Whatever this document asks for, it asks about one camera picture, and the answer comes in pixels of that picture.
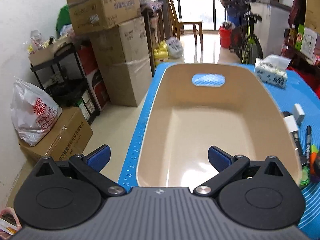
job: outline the wooden chair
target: wooden chair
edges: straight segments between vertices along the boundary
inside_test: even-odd
[[[192,24],[193,27],[193,36],[195,37],[195,43],[197,45],[197,29],[196,25],[199,26],[199,37],[200,37],[200,46],[201,51],[203,51],[203,32],[202,32],[202,21],[183,21],[178,18],[176,10],[174,8],[173,0],[166,0],[167,7],[170,16],[171,30],[172,34],[180,39],[181,29],[186,24]]]

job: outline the glass door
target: glass door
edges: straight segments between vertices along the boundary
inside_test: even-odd
[[[225,9],[218,0],[173,0],[178,17],[182,21],[202,21],[204,30],[218,30],[226,19]],[[184,29],[192,30],[192,25]]]

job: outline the ribbed gray surface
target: ribbed gray surface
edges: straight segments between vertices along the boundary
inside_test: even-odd
[[[226,218],[210,198],[188,188],[139,187],[109,198],[91,220],[74,228],[24,228],[14,240],[305,240],[296,227],[279,231],[244,228]]]

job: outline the tiled floor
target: tiled floor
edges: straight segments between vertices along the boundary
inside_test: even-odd
[[[181,37],[184,45],[184,56],[176,62],[185,63],[239,63],[235,54],[228,49],[220,48],[219,35],[204,34],[204,51],[201,52],[200,41],[198,37],[198,46],[195,46],[193,35]],[[134,132],[137,120],[142,109],[143,102],[138,107],[125,107],[107,105],[98,116],[91,128],[93,135],[84,150],[87,155],[102,144],[108,144],[111,147],[111,160],[101,173],[113,181],[118,181],[122,164],[124,162],[132,134]],[[33,161],[28,160],[24,165],[20,177],[13,188],[8,200],[8,206],[13,206],[13,200],[17,190],[33,168]]]

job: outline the blue table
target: blue table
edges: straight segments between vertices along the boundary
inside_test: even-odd
[[[132,140],[127,152],[126,159],[121,170],[118,184],[121,184],[127,190],[131,187],[136,187],[136,167],[141,148],[141,143],[149,118],[151,106],[159,86],[161,77],[166,68],[173,63],[162,63],[157,69],[153,81],[150,85],[145,103],[143,105],[140,117],[137,122],[136,129],[133,133]],[[254,70],[253,65],[239,65],[251,71]],[[288,81],[286,89],[280,89],[268,84],[264,84],[270,92],[273,99],[278,104],[280,111],[291,111],[295,103],[299,103],[306,116],[299,130],[299,137],[302,150],[305,151],[306,143],[306,127],[312,126],[312,144],[320,148],[320,100],[305,81],[294,71],[287,71]],[[308,235],[311,239],[317,240],[320,238],[320,183],[310,184],[302,190],[306,200],[306,210],[301,218],[299,228]]]

